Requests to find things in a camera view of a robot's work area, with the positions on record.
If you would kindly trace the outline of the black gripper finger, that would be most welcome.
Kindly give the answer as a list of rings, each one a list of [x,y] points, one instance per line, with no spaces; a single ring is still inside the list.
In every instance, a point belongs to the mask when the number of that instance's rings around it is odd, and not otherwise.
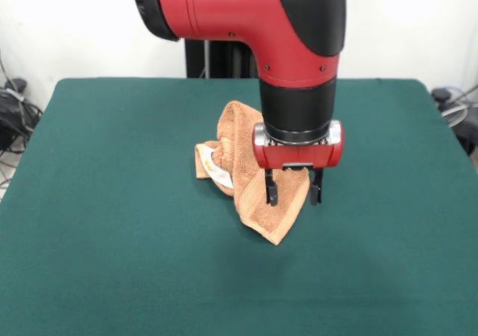
[[[319,205],[322,203],[323,174],[324,170],[322,168],[312,169],[309,173],[311,177],[309,199],[312,205]]]
[[[273,171],[266,169],[264,171],[266,200],[267,204],[271,206],[277,206],[278,204],[278,187],[277,183],[273,179]]]

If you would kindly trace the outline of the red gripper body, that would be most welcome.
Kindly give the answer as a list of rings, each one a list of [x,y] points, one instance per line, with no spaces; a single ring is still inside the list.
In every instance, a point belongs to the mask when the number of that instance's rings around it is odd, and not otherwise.
[[[267,135],[264,124],[257,123],[252,133],[252,150],[262,169],[336,167],[344,150],[344,130],[340,121],[332,120],[323,140],[295,146],[274,142]]]

